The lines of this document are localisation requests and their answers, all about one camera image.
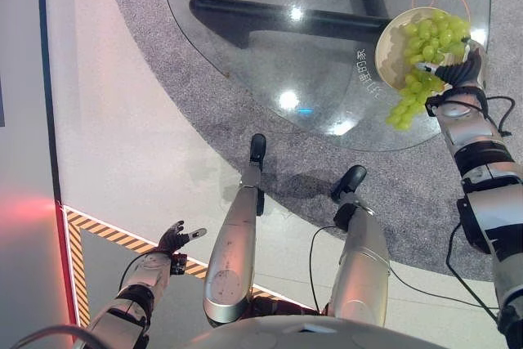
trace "hazard tape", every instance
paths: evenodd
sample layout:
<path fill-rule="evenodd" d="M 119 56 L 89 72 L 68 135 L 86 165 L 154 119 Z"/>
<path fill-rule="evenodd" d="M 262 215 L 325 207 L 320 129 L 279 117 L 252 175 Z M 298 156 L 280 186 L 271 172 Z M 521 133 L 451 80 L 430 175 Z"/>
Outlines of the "hazard tape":
<path fill-rule="evenodd" d="M 135 253 L 145 253 L 150 251 L 156 244 L 145 239 L 126 233 L 120 229 L 110 226 L 104 222 L 98 221 L 93 217 L 64 207 L 64 212 L 67 220 L 68 239 L 69 239 L 69 265 L 71 266 L 71 280 L 73 281 L 74 302 L 77 311 L 78 324 L 82 327 L 89 325 L 91 314 L 89 312 L 89 299 L 87 296 L 87 281 L 85 277 L 85 270 L 83 266 L 83 247 L 81 230 L 93 233 L 106 239 L 111 243 L 116 243 Z M 201 262 L 197 262 L 192 258 L 187 259 L 186 274 L 192 275 L 201 280 L 207 274 L 207 266 Z M 284 299 L 277 293 L 272 293 L 268 289 L 262 288 L 258 285 L 253 285 L 252 295 L 256 297 Z"/>

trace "glass table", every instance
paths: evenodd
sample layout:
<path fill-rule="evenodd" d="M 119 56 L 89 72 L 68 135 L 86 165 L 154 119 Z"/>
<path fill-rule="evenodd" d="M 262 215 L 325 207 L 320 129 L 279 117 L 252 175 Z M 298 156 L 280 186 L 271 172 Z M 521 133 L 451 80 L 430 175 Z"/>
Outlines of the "glass table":
<path fill-rule="evenodd" d="M 400 99 L 374 66 L 388 21 L 421 6 L 469 19 L 486 44 L 490 0 L 168 0 L 184 35 L 226 78 L 307 132 L 367 151 L 401 150 L 439 131 L 425 114 L 385 124 Z"/>

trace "tiled floor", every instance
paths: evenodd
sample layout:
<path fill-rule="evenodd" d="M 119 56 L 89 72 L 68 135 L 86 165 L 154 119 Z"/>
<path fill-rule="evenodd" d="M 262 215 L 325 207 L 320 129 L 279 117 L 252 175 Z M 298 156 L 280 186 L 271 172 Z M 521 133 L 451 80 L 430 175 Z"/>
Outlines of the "tiled floor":
<path fill-rule="evenodd" d="M 208 234 L 186 252 L 206 262 L 239 174 L 169 99 L 114 0 L 47 2 L 64 202 L 152 240 L 180 219 L 189 230 L 205 226 Z M 266 198 L 257 227 L 255 282 L 311 305 L 307 254 L 316 229 Z M 318 236 L 313 263 L 321 304 L 328 300 L 341 249 L 340 239 Z M 469 299 L 447 275 L 393 267 L 413 285 Z M 473 287 L 495 304 L 491 283 Z M 482 311 L 415 293 L 393 277 L 387 327 L 446 347 L 503 347 Z"/>

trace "gray carpet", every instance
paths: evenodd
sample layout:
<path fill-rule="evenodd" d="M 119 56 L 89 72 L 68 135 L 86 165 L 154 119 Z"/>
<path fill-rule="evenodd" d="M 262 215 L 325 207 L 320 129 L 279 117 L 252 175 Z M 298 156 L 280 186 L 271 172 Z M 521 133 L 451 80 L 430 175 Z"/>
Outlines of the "gray carpet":
<path fill-rule="evenodd" d="M 334 145 L 259 105 L 245 87 L 224 78 L 187 41 L 167 0 L 116 1 L 157 79 L 224 159 L 241 169 L 251 135 L 263 132 L 268 140 L 264 190 L 318 226 L 330 224 L 335 213 L 328 197 L 330 185 L 351 165 L 364 165 L 369 175 L 360 194 L 377 211 L 392 258 L 448 273 L 446 247 L 458 222 L 455 200 L 462 191 L 441 136 L 399 152 L 365 153 Z M 489 91 L 509 94 L 520 103 L 522 20 L 521 7 L 514 9 L 513 0 L 493 0 Z M 521 124 L 521 107 L 515 112 L 506 124 L 513 131 Z M 499 114 L 493 110 L 494 117 Z M 507 144 L 521 161 L 521 134 Z M 454 265 L 465 277 L 490 279 L 489 259 L 470 248 L 463 234 L 455 242 Z"/>

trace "wire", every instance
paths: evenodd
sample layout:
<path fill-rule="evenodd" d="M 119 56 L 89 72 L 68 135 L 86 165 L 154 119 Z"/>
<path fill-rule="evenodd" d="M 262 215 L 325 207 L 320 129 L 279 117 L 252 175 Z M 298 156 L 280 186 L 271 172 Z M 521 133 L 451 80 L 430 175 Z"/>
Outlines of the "wire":
<path fill-rule="evenodd" d="M 444 299 L 446 299 L 446 300 L 451 300 L 451 301 L 453 301 L 453 302 L 461 302 L 461 303 L 463 303 L 463 304 L 467 304 L 468 306 L 477 306 L 477 307 L 481 308 L 481 306 L 480 306 L 479 304 L 474 304 L 473 302 L 466 302 L 466 301 L 464 301 L 464 300 L 460 300 L 460 299 L 458 299 L 458 298 L 450 298 L 450 297 L 448 297 L 448 296 L 443 296 L 443 295 L 441 295 L 441 294 L 430 293 L 430 292 L 426 292 L 426 291 L 424 291 L 424 290 L 418 289 L 418 288 L 412 286 L 411 284 L 406 283 L 404 280 L 402 280 L 402 279 L 401 279 L 401 278 L 396 274 L 396 272 L 392 269 L 391 266 L 389 266 L 389 268 L 391 269 L 392 274 L 394 274 L 394 275 L 396 276 L 396 278 L 397 278 L 397 279 L 398 279 L 398 280 L 399 280 L 403 285 L 405 285 L 405 286 L 408 287 L 408 288 L 411 288 L 412 290 L 416 290 L 416 291 L 418 291 L 418 292 L 420 292 L 420 293 L 426 294 L 427 296 L 433 296 L 433 297 L 435 297 L 435 298 L 444 298 Z M 497 308 L 496 306 L 489 306 L 489 309 L 490 309 L 490 310 L 498 310 L 499 308 Z"/>
<path fill-rule="evenodd" d="M 79 338 L 84 341 L 91 349 L 109 349 L 100 339 L 95 336 L 93 333 L 82 329 L 81 327 L 75 326 L 73 324 L 57 324 L 55 326 L 49 326 L 45 329 L 35 331 L 30 335 L 23 337 L 20 341 L 15 343 L 10 349 L 19 349 L 26 345 L 29 345 L 31 342 L 37 341 L 39 339 L 48 337 L 49 335 L 54 334 L 68 334 L 73 337 Z"/>
<path fill-rule="evenodd" d="M 452 246 L 454 242 L 454 235 L 456 235 L 456 232 L 461 226 L 461 222 L 456 225 L 452 233 L 450 234 L 449 239 L 449 251 L 447 251 L 447 258 L 445 259 L 445 264 L 449 268 L 449 270 L 454 274 L 454 276 L 458 279 L 459 283 L 463 285 L 463 287 L 476 299 L 476 301 L 481 305 L 481 307 L 485 310 L 487 314 L 493 319 L 494 323 L 498 323 L 498 318 L 496 318 L 496 315 L 485 305 L 483 301 L 474 293 L 474 291 L 467 285 L 465 281 L 459 276 L 459 274 L 456 272 L 456 270 L 450 265 L 450 256 L 452 255 Z"/>
<path fill-rule="evenodd" d="M 147 251 L 147 252 L 144 252 L 144 253 L 141 253 L 140 255 L 138 255 L 137 257 L 135 257 L 134 259 L 132 259 L 129 264 L 127 265 L 127 267 L 125 268 L 125 271 L 123 272 L 122 274 L 122 279 L 120 280 L 120 285 L 118 286 L 118 291 L 122 290 L 122 287 L 123 287 L 123 280 L 125 279 L 125 276 L 127 275 L 127 272 L 129 271 L 129 269 L 131 268 L 132 264 L 134 262 L 136 262 L 138 259 L 140 259 L 141 257 L 144 257 L 145 255 L 149 255 L 150 253 L 157 253 L 158 250 L 156 249 L 151 249 L 150 251 Z"/>
<path fill-rule="evenodd" d="M 309 252 L 309 280 L 311 281 L 311 290 L 312 290 L 312 297 L 314 298 L 314 304 L 316 305 L 316 310 L 318 313 L 320 313 L 320 308 L 318 307 L 318 300 L 316 300 L 316 292 L 314 290 L 314 283 L 312 282 L 312 248 L 314 247 L 314 240 L 316 238 L 316 235 L 318 235 L 323 229 L 327 228 L 336 228 L 335 225 L 327 225 L 319 228 L 316 233 L 312 236 L 311 240 L 311 250 Z"/>
<path fill-rule="evenodd" d="M 487 97 L 487 100 L 507 100 L 510 102 L 510 107 L 507 109 L 507 112 L 505 112 L 505 114 L 503 115 L 501 120 L 499 120 L 498 131 L 501 134 L 501 136 L 511 135 L 510 132 L 503 130 L 503 125 L 505 124 L 505 120 L 508 119 L 508 116 L 510 115 L 510 113 L 516 107 L 516 100 L 514 100 L 512 97 L 509 97 L 509 96 L 491 96 L 491 97 Z"/>

